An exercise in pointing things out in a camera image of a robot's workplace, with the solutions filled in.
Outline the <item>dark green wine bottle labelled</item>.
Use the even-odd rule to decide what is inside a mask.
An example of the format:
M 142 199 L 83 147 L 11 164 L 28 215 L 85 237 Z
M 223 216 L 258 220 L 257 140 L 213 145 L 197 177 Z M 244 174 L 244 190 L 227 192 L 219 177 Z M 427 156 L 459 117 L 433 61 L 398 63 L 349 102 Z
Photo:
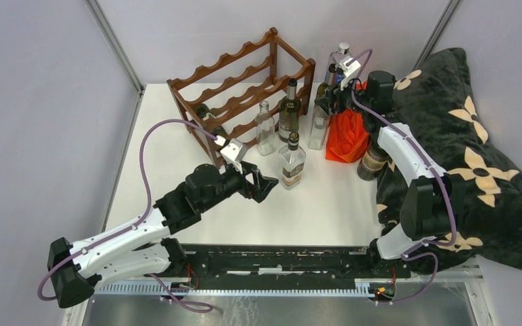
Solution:
M 204 104 L 204 103 L 201 103 L 201 104 L 198 104 L 196 106 L 193 107 L 194 109 L 194 112 L 197 114 L 197 116 L 202 119 L 202 121 L 204 121 L 205 123 L 209 123 L 209 122 L 213 122 L 214 119 L 216 118 L 210 108 Z M 227 131 L 224 129 L 224 127 L 222 125 L 219 125 L 217 127 L 215 127 L 212 131 L 211 131 L 211 134 L 214 134 L 216 136 L 222 136 L 224 138 L 227 138 L 228 137 L 228 133 Z

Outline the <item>dark wine bottle silver neck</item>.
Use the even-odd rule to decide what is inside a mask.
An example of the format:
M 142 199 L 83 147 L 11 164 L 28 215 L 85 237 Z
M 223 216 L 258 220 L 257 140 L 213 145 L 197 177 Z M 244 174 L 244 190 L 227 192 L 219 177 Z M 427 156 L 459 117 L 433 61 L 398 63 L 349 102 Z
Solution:
M 327 89 L 334 85 L 336 81 L 336 63 L 331 63 L 328 66 L 328 71 L 325 76 L 325 80 L 320 83 L 320 85 L 317 88 L 317 93 L 315 99 L 321 99 L 326 95 Z

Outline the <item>blue square glass bottle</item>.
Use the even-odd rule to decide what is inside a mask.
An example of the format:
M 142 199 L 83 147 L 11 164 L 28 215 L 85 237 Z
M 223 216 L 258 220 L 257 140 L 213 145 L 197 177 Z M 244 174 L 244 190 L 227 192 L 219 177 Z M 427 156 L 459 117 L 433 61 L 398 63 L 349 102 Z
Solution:
M 328 65 L 327 65 L 327 68 L 329 66 L 329 64 L 331 63 L 336 63 L 336 65 L 342 61 L 346 56 L 350 56 L 350 57 L 353 57 L 353 55 L 351 54 L 351 52 L 349 51 L 349 44 L 348 43 L 345 43 L 345 42 L 342 42 L 338 45 L 338 49 L 337 51 L 334 51 L 334 52 L 331 52 L 330 53 L 330 56 L 329 56 L 329 60 L 328 60 Z M 336 74 L 336 81 L 335 81 L 335 85 L 337 85 L 337 81 L 339 80 L 337 74 Z

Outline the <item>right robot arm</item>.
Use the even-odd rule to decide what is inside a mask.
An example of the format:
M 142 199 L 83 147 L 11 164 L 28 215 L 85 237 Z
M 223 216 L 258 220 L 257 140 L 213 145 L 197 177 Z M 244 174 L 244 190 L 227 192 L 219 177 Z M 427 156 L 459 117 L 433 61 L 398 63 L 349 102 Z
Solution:
M 363 90 L 357 90 L 354 72 L 337 67 L 336 74 L 343 79 L 329 86 L 316 104 L 334 113 L 360 113 L 374 149 L 389 156 L 408 187 L 397 225 L 372 242 L 372 254 L 365 259 L 367 272 L 382 277 L 392 269 L 393 259 L 409 258 L 442 236 L 456 235 L 466 186 L 431 158 L 394 110 L 396 78 L 391 73 L 373 71 Z

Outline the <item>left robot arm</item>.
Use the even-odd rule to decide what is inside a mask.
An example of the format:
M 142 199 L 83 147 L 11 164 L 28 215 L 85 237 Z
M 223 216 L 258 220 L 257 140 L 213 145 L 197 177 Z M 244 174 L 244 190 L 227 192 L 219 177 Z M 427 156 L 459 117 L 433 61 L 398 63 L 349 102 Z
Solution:
M 179 276 L 186 256 L 173 235 L 234 194 L 261 203 L 279 183 L 249 162 L 224 173 L 201 164 L 145 214 L 95 236 L 50 244 L 48 272 L 59 308 L 76 306 L 101 287 L 142 274 Z

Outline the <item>small clear glass bottle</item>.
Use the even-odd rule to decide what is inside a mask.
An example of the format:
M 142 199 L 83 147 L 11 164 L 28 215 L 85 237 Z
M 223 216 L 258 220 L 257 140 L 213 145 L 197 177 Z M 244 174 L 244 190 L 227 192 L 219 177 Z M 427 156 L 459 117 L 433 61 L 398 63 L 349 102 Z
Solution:
M 308 147 L 312 150 L 321 150 L 324 146 L 330 122 L 330 112 L 318 104 L 314 104 L 309 133 Z

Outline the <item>dark wine bottle brown label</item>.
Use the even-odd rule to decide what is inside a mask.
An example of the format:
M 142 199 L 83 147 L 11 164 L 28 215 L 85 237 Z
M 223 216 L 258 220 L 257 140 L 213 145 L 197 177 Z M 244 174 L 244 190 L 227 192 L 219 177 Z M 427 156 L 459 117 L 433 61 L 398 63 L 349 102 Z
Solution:
M 379 175 L 388 160 L 387 152 L 380 148 L 376 141 L 370 139 L 366 152 L 356 168 L 358 177 L 365 181 L 372 181 Z

